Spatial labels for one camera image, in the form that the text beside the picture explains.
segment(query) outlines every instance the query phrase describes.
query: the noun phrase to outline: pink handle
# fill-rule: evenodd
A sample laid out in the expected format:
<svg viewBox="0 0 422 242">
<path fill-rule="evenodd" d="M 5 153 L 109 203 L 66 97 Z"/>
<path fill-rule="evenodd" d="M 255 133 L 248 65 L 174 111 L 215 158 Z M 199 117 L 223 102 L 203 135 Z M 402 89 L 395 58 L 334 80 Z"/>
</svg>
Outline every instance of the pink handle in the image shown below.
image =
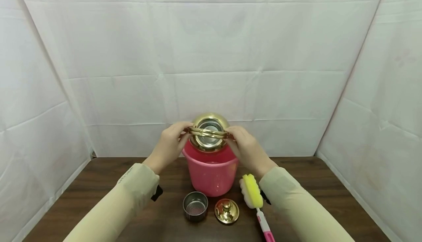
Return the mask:
<svg viewBox="0 0 422 242">
<path fill-rule="evenodd" d="M 265 237 L 265 241 L 266 242 L 275 242 L 275 239 L 274 239 L 273 234 L 271 233 L 271 231 L 264 232 L 264 237 Z"/>
</svg>

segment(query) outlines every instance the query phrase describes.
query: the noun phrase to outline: beige sleeve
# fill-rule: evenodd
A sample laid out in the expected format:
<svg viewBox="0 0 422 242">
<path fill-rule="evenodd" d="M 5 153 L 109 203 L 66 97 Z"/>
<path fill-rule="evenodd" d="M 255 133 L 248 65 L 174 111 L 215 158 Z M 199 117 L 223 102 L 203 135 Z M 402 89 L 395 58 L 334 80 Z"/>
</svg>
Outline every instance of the beige sleeve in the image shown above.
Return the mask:
<svg viewBox="0 0 422 242">
<path fill-rule="evenodd" d="M 64 239 L 66 242 L 115 241 L 129 221 L 147 205 L 159 176 L 136 163 Z"/>
<path fill-rule="evenodd" d="M 272 168 L 259 185 L 271 204 L 291 223 L 301 241 L 354 241 L 334 217 L 284 168 Z"/>
</svg>

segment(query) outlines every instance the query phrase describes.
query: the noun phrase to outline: dark wood tabletop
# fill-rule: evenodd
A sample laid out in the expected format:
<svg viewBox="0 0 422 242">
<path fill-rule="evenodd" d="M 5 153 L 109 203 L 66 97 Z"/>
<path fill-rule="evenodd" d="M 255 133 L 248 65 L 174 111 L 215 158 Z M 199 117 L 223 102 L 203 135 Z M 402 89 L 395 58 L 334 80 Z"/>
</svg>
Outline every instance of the dark wood tabletop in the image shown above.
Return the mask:
<svg viewBox="0 0 422 242">
<path fill-rule="evenodd" d="M 316 157 L 272 158 L 291 173 L 347 230 L 356 241 L 389 241 L 325 163 Z M 144 158 L 93 159 L 70 184 L 24 241 L 62 241 L 73 227 L 101 200 L 135 162 Z M 231 190 L 209 198 L 208 216 L 200 223 L 184 218 L 182 201 L 193 191 L 186 160 L 179 158 L 160 175 L 164 193 L 150 202 L 123 230 L 117 241 L 265 241 L 256 220 L 240 192 L 239 179 L 249 173 L 240 166 Z M 240 209 L 236 223 L 225 226 L 214 216 L 220 198 L 234 200 Z M 262 209 L 276 241 L 299 241 L 295 232 L 275 214 L 272 206 Z"/>
</svg>

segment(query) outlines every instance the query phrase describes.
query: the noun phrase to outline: lid knob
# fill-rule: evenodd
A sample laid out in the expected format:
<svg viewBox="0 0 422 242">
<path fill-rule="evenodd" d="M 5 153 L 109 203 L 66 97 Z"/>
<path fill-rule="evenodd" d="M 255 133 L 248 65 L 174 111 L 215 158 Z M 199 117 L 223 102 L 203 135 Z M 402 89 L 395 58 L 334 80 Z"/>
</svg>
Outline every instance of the lid knob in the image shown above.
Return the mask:
<svg viewBox="0 0 422 242">
<path fill-rule="evenodd" d="M 230 208 L 231 208 L 231 204 L 230 204 L 230 201 L 226 201 L 225 203 L 223 203 L 223 211 L 224 212 L 229 212 L 230 211 Z"/>
</svg>

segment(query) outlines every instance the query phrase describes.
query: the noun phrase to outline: black wristband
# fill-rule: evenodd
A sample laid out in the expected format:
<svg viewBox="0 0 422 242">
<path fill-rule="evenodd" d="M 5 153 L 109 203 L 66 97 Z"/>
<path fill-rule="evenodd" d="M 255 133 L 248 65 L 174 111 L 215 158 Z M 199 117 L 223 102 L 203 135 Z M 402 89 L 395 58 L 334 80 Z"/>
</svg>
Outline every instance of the black wristband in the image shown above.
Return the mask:
<svg viewBox="0 0 422 242">
<path fill-rule="evenodd" d="M 267 202 L 267 204 L 271 205 L 270 200 L 268 200 L 267 196 L 265 195 L 265 193 L 263 192 L 263 190 L 261 190 L 261 196 L 263 197 L 263 199 Z"/>
<path fill-rule="evenodd" d="M 163 189 L 158 185 L 155 190 L 155 194 L 151 197 L 151 200 L 156 201 L 160 195 L 163 194 Z"/>
</svg>

